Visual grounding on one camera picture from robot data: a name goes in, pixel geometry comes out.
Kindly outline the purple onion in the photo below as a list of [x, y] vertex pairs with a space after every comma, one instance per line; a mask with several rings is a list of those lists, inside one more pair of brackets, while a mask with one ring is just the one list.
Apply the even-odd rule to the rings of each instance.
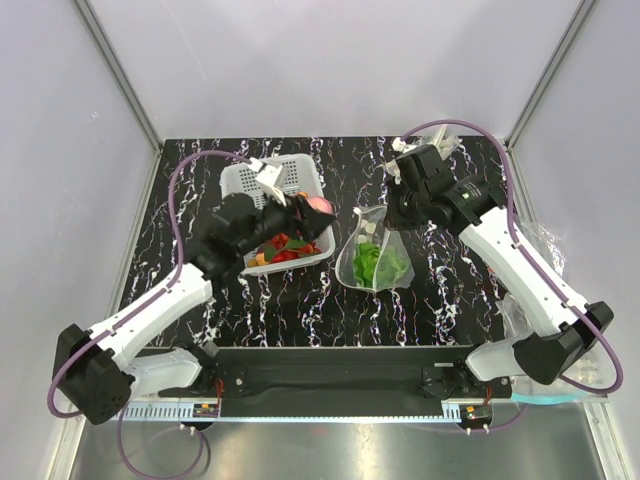
[[332, 204], [324, 197], [321, 197], [321, 196], [309, 197], [307, 199], [307, 202], [311, 207], [313, 207], [315, 210], [321, 213], [325, 213], [325, 214], [334, 213]]

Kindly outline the white perforated plastic basket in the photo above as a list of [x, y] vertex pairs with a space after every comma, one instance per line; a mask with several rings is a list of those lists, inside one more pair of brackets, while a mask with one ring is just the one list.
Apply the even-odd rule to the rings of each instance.
[[[282, 164], [286, 176], [281, 183], [282, 190], [292, 195], [304, 192], [310, 196], [323, 196], [321, 175], [316, 169], [312, 157], [307, 154], [289, 154], [269, 158], [270, 163]], [[221, 173], [220, 187], [222, 197], [230, 194], [244, 193], [249, 195], [256, 208], [263, 208], [265, 200], [263, 192], [255, 180], [256, 173], [244, 163], [225, 167]], [[264, 266], [251, 266], [256, 258], [257, 250], [245, 256], [244, 275], [259, 276], [279, 273], [286, 270], [311, 267], [327, 260], [335, 251], [335, 239], [333, 229], [327, 228], [315, 241], [319, 253], [298, 259], [268, 264]]]

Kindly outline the zip bag with white slices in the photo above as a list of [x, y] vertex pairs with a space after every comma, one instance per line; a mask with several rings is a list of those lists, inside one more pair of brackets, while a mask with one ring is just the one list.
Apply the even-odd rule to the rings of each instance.
[[370, 293], [408, 288], [415, 272], [400, 233], [385, 226], [387, 207], [354, 207], [353, 212], [355, 229], [335, 265], [339, 283]]

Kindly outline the green lettuce head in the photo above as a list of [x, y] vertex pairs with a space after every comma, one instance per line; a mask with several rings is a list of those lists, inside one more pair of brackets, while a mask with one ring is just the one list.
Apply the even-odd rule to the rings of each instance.
[[393, 245], [382, 249], [363, 242], [357, 246], [352, 265], [358, 287], [380, 291], [398, 286], [409, 271], [410, 262]]

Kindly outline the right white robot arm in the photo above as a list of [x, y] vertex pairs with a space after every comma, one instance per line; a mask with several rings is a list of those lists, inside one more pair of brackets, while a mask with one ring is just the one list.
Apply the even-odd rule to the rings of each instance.
[[524, 333], [475, 348], [454, 371], [454, 384], [476, 396], [490, 380], [527, 376], [550, 385], [587, 353], [611, 324], [603, 301], [590, 303], [573, 290], [519, 234], [504, 192], [481, 176], [455, 179], [430, 144], [401, 150], [387, 163], [385, 225], [414, 230], [428, 223], [475, 252], [522, 308]]

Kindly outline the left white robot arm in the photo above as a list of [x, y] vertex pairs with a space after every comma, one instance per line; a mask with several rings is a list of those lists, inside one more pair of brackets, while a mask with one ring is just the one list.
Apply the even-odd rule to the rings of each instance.
[[206, 353], [182, 347], [139, 359], [139, 352], [183, 314], [212, 299], [215, 288], [237, 279], [252, 250], [280, 233], [312, 242], [335, 219], [323, 197], [270, 198], [258, 209], [246, 194], [226, 196], [188, 259], [167, 279], [112, 317], [88, 329], [71, 324], [59, 334], [47, 393], [50, 413], [65, 415], [55, 406], [57, 392], [93, 425], [110, 420], [137, 396], [172, 388], [208, 394], [215, 386], [216, 362]]

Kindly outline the back bag of slices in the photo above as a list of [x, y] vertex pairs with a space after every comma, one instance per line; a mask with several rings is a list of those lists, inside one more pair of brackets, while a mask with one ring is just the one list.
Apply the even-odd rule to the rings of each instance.
[[384, 170], [396, 178], [396, 182], [401, 178], [401, 162], [409, 167], [413, 161], [419, 177], [433, 177], [444, 168], [444, 161], [461, 144], [458, 136], [447, 132], [446, 124], [440, 126], [432, 136], [422, 136], [413, 142], [405, 141], [415, 143], [417, 148], [384, 163]]

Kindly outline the red cherry bunch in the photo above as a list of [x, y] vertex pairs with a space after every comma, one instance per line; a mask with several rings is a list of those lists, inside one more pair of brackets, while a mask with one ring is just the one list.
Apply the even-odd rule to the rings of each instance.
[[265, 242], [256, 254], [259, 265], [283, 263], [320, 254], [314, 241], [290, 238], [284, 233], [278, 234]]

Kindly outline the orange papaya slice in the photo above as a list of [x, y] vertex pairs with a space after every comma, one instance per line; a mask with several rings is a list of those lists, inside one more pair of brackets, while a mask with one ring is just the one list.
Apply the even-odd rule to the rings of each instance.
[[249, 268], [266, 267], [278, 263], [302, 260], [321, 254], [315, 241], [305, 241], [297, 231], [291, 236], [291, 229], [284, 230], [261, 244], [248, 260]]

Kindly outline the crumpled clear bags pile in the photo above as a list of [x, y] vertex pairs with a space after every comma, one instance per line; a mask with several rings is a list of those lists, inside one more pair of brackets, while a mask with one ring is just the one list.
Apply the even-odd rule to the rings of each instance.
[[[543, 225], [533, 222], [519, 225], [519, 236], [524, 236], [530, 246], [550, 266], [551, 270], [561, 279], [565, 277], [566, 257], [562, 252], [562, 241]], [[504, 336], [506, 339], [520, 338], [534, 332], [540, 321], [534, 320], [529, 308], [525, 308], [520, 298], [507, 289], [503, 282], [500, 285], [505, 293], [497, 303], [502, 316]]]

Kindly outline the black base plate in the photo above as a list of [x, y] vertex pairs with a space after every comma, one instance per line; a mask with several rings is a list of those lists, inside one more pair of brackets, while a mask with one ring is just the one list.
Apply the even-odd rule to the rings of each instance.
[[509, 381], [480, 381], [464, 366], [469, 346], [223, 347], [215, 378], [225, 398], [293, 392], [391, 391], [437, 399], [498, 399]]

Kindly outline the left aluminium frame post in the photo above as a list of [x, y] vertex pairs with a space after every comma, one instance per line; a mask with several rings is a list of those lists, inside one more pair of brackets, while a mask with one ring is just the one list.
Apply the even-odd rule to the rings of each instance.
[[154, 152], [159, 152], [164, 144], [160, 135], [153, 126], [149, 115], [136, 94], [131, 81], [129, 80], [118, 55], [108, 38], [106, 30], [101, 24], [97, 13], [90, 1], [71, 0], [82, 24], [87, 30], [91, 40], [96, 47], [100, 58], [109, 71], [117, 89], [124, 99], [130, 113], [141, 130], [145, 140]]

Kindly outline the aluminium frame post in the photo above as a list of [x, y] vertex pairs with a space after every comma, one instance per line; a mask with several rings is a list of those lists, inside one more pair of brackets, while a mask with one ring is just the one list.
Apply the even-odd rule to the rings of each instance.
[[581, 0], [578, 3], [514, 126], [505, 137], [505, 146], [509, 151], [515, 148], [522, 137], [598, 4], [598, 0]]
[[154, 152], [159, 152], [164, 144], [160, 135], [153, 126], [149, 115], [136, 94], [131, 81], [129, 80], [118, 55], [108, 38], [106, 30], [101, 24], [97, 13], [90, 1], [71, 0], [82, 24], [87, 30], [91, 40], [96, 47], [100, 58], [109, 71], [117, 89], [124, 99], [130, 113], [141, 130], [145, 140]]

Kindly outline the right aluminium frame post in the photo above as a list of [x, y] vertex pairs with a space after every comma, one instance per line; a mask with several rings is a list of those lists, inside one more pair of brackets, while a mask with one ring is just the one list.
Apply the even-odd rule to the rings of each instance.
[[598, 4], [598, 0], [581, 0], [578, 3], [514, 126], [505, 137], [505, 146], [509, 151], [515, 148], [522, 137]]

